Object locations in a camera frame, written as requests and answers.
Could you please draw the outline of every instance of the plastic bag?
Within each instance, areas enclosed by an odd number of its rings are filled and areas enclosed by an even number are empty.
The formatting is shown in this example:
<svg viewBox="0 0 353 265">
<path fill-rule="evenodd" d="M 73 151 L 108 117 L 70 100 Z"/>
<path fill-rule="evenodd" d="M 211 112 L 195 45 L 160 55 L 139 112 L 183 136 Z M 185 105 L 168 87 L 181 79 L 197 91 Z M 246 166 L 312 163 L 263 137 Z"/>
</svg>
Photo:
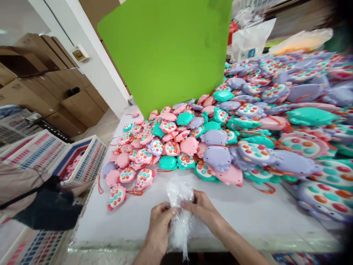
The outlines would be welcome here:
<svg viewBox="0 0 353 265">
<path fill-rule="evenodd" d="M 171 207 L 180 207 L 182 201 L 193 201 L 194 191 L 180 178 L 173 178 L 167 184 L 167 195 Z M 182 209 L 172 219 L 169 230 L 169 249 L 183 252 L 183 261 L 188 258 L 188 239 L 192 228 L 193 215 Z"/>
<path fill-rule="evenodd" d="M 311 52 L 331 39 L 332 36 L 333 30 L 331 28 L 301 31 L 280 44 L 271 47 L 268 52 L 273 55 L 283 55 L 297 50 Z"/>
<path fill-rule="evenodd" d="M 248 58 L 259 58 L 275 22 L 276 18 L 236 31 L 232 37 L 232 62 L 244 61 Z"/>
</svg>

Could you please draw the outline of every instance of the finger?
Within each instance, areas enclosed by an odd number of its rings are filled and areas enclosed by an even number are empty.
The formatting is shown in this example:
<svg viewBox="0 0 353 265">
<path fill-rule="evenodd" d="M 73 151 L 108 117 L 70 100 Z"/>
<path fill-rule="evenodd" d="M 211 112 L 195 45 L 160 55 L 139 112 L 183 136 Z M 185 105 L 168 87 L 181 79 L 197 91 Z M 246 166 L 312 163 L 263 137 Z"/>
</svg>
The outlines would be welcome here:
<svg viewBox="0 0 353 265">
<path fill-rule="evenodd" d="M 163 213 L 163 223 L 169 224 L 170 220 L 178 213 L 178 208 L 173 207 Z"/>
</svg>

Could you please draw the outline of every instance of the orange button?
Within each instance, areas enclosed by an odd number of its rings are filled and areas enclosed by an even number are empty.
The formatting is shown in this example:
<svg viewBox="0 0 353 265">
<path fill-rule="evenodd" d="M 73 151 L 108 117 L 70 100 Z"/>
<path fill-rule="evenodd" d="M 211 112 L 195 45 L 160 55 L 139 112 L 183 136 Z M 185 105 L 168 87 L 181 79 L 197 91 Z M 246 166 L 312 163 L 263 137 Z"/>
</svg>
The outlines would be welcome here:
<svg viewBox="0 0 353 265">
<path fill-rule="evenodd" d="M 347 181 L 353 181 L 353 176 L 351 176 L 351 175 L 343 174 L 343 175 L 341 175 L 341 178 L 343 178 L 344 180 L 347 180 Z"/>
<path fill-rule="evenodd" d="M 342 197 L 342 198 L 346 198 L 346 199 L 348 199 L 348 198 L 350 198 L 350 197 L 353 196 L 352 193 L 350 193 L 349 191 L 344 191 L 344 190 L 337 190 L 337 191 L 336 191 L 336 194 L 337 194 L 338 196 L 340 196 L 340 197 Z"/>
<path fill-rule="evenodd" d="M 322 197 L 322 196 L 319 196 L 319 195 L 315 195 L 314 198 L 318 202 L 322 202 L 322 203 L 326 203 L 327 202 L 327 199 L 325 197 Z"/>
<path fill-rule="evenodd" d="M 312 146 L 313 143 L 312 143 L 312 142 L 303 142 L 303 145 L 304 145 L 304 146 Z"/>
</svg>

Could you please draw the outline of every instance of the hand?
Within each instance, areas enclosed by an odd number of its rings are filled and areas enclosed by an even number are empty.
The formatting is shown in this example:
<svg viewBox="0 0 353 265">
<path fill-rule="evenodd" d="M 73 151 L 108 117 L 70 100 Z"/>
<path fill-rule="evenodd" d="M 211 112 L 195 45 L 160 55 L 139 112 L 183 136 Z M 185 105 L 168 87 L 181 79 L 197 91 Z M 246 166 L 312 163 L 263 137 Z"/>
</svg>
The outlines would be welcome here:
<svg viewBox="0 0 353 265">
<path fill-rule="evenodd" d="M 198 216 L 216 237 L 221 228 L 230 227 L 203 191 L 194 190 L 194 202 L 182 202 L 181 207 Z"/>
<path fill-rule="evenodd" d="M 151 210 L 150 226 L 148 228 L 144 247 L 156 255 L 165 255 L 168 247 L 168 228 L 170 220 L 177 213 L 176 208 L 170 208 L 169 203 L 163 202 Z"/>
</svg>

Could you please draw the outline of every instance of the pile of toys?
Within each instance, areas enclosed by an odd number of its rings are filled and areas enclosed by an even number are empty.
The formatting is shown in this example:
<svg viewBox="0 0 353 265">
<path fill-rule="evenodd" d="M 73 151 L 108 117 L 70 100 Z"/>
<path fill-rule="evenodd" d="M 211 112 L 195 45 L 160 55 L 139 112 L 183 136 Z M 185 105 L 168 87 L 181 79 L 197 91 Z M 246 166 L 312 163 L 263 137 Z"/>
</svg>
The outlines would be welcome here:
<svg viewBox="0 0 353 265">
<path fill-rule="evenodd" d="M 297 188 L 301 207 L 320 220 L 351 222 L 352 103 L 353 62 L 341 54 L 226 63 L 224 83 L 209 95 L 124 126 L 103 170 L 108 209 L 126 200 L 122 184 L 136 177 L 132 192 L 152 185 L 150 166 L 158 164 L 157 171 L 192 169 L 203 181 L 238 187 L 244 177 L 269 187 L 305 180 Z"/>
</svg>

